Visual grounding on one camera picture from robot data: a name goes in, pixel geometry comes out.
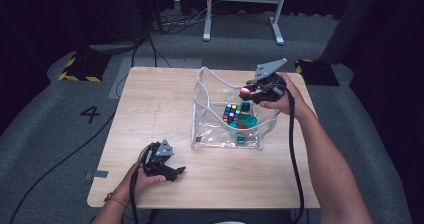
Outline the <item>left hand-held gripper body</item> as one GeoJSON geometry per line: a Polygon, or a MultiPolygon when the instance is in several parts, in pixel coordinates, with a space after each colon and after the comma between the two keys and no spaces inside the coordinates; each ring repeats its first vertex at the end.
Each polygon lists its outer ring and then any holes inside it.
{"type": "Polygon", "coordinates": [[[175,170],[165,165],[165,162],[174,155],[173,148],[164,139],[162,142],[151,143],[142,157],[142,166],[147,176],[174,176],[175,170]]]}

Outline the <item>person's right hand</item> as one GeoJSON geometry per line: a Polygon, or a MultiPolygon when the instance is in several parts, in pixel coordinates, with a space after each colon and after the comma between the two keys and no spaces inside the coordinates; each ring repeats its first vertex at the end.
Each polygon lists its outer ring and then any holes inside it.
{"type": "Polygon", "coordinates": [[[279,72],[278,75],[283,78],[286,82],[286,87],[288,91],[291,93],[292,98],[289,98],[288,94],[285,94],[276,102],[270,101],[262,101],[259,106],[266,109],[277,109],[282,111],[285,114],[290,113],[290,101],[294,102],[294,117],[300,121],[306,117],[311,117],[313,115],[313,111],[306,104],[303,99],[303,96],[296,85],[291,81],[290,77],[283,72],[279,72]]]}

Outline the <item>grey upright post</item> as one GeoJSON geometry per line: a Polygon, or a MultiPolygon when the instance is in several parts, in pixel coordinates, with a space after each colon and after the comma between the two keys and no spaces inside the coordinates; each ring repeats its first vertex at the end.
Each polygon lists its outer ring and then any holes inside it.
{"type": "Polygon", "coordinates": [[[375,0],[349,0],[319,60],[327,65],[342,62],[375,0]]]}

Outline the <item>clear plastic bag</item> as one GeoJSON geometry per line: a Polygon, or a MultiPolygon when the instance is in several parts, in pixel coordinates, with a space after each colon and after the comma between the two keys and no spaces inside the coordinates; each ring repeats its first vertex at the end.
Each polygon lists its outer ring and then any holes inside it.
{"type": "Polygon", "coordinates": [[[240,86],[227,83],[222,74],[206,67],[200,69],[194,86],[193,147],[263,149],[263,139],[274,129],[279,111],[261,108],[253,101],[243,101],[239,97],[240,89],[240,86]],[[251,108],[249,112],[241,110],[241,114],[256,117],[257,125],[248,127],[245,123],[248,129],[232,128],[223,121],[224,109],[229,103],[241,106],[242,102],[249,102],[251,108]],[[246,136],[245,146],[236,144],[238,133],[246,136]]]}

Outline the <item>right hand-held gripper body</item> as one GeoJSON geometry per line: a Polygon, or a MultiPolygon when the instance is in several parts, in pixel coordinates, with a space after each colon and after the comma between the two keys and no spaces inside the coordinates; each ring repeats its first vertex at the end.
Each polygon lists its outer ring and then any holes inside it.
{"type": "Polygon", "coordinates": [[[276,102],[285,93],[286,82],[277,74],[277,70],[287,63],[287,59],[258,64],[253,80],[261,83],[261,89],[255,89],[254,94],[265,95],[264,101],[276,102]]]}

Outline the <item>black yellow striped base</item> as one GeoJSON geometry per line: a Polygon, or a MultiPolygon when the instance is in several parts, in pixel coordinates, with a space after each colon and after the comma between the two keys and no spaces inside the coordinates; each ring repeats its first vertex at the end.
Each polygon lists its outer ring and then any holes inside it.
{"type": "Polygon", "coordinates": [[[295,71],[303,77],[307,85],[339,85],[332,67],[321,60],[299,59],[295,62],[295,71]]]}
{"type": "Polygon", "coordinates": [[[65,65],[59,80],[102,82],[109,61],[109,55],[87,57],[74,54],[65,65]]]}

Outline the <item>multicoloured puzzle cube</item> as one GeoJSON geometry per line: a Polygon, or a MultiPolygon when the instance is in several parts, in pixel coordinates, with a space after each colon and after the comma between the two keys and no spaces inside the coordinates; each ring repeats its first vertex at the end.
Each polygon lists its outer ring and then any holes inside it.
{"type": "Polygon", "coordinates": [[[238,122],[238,118],[241,114],[241,106],[236,104],[227,104],[224,113],[223,113],[223,121],[230,125],[231,123],[238,122]]]}

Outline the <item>grey floor tape strip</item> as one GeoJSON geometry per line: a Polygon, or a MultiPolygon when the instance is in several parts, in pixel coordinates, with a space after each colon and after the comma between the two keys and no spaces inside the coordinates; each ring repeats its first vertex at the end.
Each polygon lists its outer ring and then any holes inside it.
{"type": "Polygon", "coordinates": [[[87,172],[84,176],[87,180],[94,180],[95,178],[106,178],[108,175],[107,171],[95,170],[91,172],[87,172]]]}

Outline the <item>grey power strip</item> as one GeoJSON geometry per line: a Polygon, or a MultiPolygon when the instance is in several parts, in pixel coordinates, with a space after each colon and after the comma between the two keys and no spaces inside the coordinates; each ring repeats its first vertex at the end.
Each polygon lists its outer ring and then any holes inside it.
{"type": "Polygon", "coordinates": [[[133,43],[118,43],[118,44],[93,44],[90,48],[99,53],[125,53],[133,50],[136,47],[133,43]]]}

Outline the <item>person's left hand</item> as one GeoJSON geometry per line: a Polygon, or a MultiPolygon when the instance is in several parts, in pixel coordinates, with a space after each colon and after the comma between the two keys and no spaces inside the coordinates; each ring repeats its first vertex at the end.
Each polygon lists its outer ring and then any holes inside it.
{"type": "Polygon", "coordinates": [[[131,196],[137,197],[142,192],[142,190],[147,188],[148,186],[164,182],[166,180],[166,178],[162,175],[147,176],[143,168],[139,166],[139,161],[142,159],[142,156],[147,150],[148,148],[145,147],[140,152],[139,157],[137,158],[135,163],[130,167],[127,174],[116,188],[116,196],[120,200],[129,202],[131,196]],[[133,193],[130,193],[131,178],[135,172],[138,172],[138,175],[133,187],[133,193]]]}

